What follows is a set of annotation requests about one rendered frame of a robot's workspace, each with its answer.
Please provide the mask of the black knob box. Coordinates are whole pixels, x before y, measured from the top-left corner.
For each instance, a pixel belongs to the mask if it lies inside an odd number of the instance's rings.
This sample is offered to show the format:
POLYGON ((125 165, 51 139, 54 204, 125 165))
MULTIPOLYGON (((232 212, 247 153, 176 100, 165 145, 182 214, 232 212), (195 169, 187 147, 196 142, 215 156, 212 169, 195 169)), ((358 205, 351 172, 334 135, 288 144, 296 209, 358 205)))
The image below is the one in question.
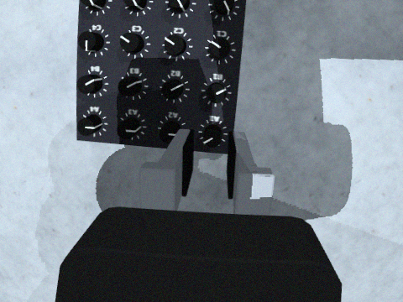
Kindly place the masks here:
POLYGON ((194 129, 194 151, 228 154, 245 8, 79 0, 76 140, 167 148, 179 129, 194 129))

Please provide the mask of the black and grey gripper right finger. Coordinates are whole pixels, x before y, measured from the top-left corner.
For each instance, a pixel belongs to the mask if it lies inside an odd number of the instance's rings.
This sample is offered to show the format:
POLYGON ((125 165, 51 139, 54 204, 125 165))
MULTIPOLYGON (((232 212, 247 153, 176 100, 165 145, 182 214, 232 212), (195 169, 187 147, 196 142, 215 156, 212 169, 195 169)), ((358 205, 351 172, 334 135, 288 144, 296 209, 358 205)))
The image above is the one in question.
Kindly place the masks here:
POLYGON ((244 132, 229 132, 227 180, 233 214, 270 216, 275 176, 257 167, 244 132))

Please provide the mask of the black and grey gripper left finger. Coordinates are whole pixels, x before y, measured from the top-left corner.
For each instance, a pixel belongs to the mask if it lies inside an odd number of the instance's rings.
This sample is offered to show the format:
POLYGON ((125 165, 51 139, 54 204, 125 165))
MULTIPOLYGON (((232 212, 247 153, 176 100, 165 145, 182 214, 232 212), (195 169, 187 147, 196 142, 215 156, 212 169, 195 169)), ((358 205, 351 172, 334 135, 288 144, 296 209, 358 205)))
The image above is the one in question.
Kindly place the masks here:
POLYGON ((159 162, 139 169, 140 208, 177 211, 193 171, 194 130, 179 129, 159 162))

